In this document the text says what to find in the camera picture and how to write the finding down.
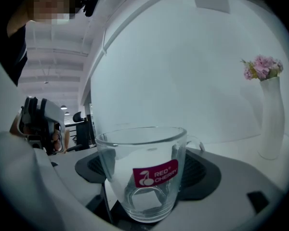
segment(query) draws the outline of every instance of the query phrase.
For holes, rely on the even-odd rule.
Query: person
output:
[[[27,62],[26,53],[26,23],[29,21],[53,23],[58,19],[64,19],[68,14],[73,16],[82,6],[80,0],[4,0],[7,7],[0,10],[0,63],[14,84],[18,85],[18,79]],[[10,132],[19,135],[17,131],[16,116]],[[60,142],[57,130],[53,134],[55,150],[60,150]],[[66,139],[69,139],[69,131],[66,131]]]

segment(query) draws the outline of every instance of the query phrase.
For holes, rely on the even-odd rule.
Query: desk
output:
[[[258,155],[257,145],[260,144],[259,141],[260,137],[257,136],[239,141],[204,144],[209,153],[204,153],[202,156],[216,165],[218,165],[221,159],[217,155],[243,161],[258,169],[279,189],[284,192],[287,191],[289,187],[289,137],[284,137],[280,156],[277,160],[273,161],[265,160]],[[50,160],[58,164],[54,169],[63,183],[83,205],[86,205],[98,191],[95,189],[95,184],[88,183],[78,176],[74,167],[79,159],[95,152],[96,148],[92,148],[85,151],[50,156]],[[220,187],[204,200],[180,202],[170,214],[169,221],[160,222],[156,228],[159,230],[170,230],[171,225],[171,230],[189,230],[190,227],[197,225],[199,230],[231,230],[251,219],[255,223],[254,220],[256,218],[260,219],[264,218],[263,215],[269,215],[268,211],[262,211],[260,215],[255,217],[252,207],[248,204],[248,200],[242,196],[245,196],[246,191],[254,191],[254,186],[257,186],[256,188],[259,188],[259,190],[263,189],[269,201],[273,203],[274,200],[276,202],[278,200],[276,196],[281,196],[276,191],[277,188],[273,190],[268,189],[263,184],[265,181],[268,181],[266,178],[256,180],[256,177],[254,178],[253,175],[258,174],[258,171],[247,164],[240,164],[238,166],[237,161],[224,157],[222,159],[223,163],[218,165],[222,172]],[[242,172],[246,171],[249,171],[249,174],[252,176],[251,180],[247,182],[241,178]],[[109,183],[106,182],[105,185],[109,207],[112,208],[116,197]],[[176,222],[171,221],[176,219],[177,215],[181,216],[180,220],[176,220]]]

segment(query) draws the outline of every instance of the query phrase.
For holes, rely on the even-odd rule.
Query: curved white wall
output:
[[[235,3],[242,17],[254,14],[245,1]],[[236,13],[162,0],[136,17],[91,78],[96,132],[180,126],[206,143],[258,135],[262,91],[257,80],[244,79],[239,61],[263,53],[285,65],[281,90],[289,134],[289,59],[260,17],[251,25]],[[268,33],[255,37],[257,28]]]

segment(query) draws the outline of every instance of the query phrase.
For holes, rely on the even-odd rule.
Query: ceiling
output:
[[[95,35],[126,0],[100,0],[92,17],[83,12],[65,25],[30,21],[26,25],[28,61],[18,88],[27,96],[66,105],[71,119],[78,112],[83,66]]]

